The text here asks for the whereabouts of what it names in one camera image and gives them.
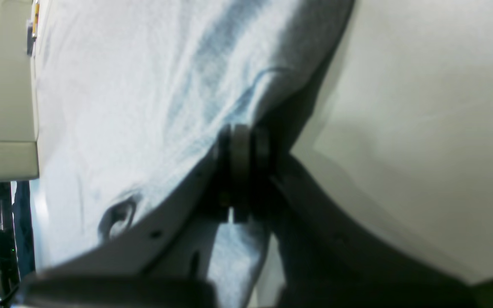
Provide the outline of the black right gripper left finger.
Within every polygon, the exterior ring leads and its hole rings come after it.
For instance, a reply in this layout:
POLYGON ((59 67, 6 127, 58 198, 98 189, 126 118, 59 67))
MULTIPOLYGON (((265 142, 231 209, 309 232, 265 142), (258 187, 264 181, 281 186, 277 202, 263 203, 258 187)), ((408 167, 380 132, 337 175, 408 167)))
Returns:
POLYGON ((206 156, 135 226, 37 282, 38 296, 146 296, 203 288, 225 222, 249 220, 252 138, 227 125, 206 156))

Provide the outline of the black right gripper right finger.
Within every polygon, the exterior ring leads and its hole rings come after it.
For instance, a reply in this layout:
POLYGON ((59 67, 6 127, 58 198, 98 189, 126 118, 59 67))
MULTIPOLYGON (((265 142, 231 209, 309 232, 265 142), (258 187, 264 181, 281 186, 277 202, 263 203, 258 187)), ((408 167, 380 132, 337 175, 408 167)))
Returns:
POLYGON ((399 252, 340 209, 307 170, 252 134, 258 210, 279 242, 278 308, 472 308, 459 280, 399 252))

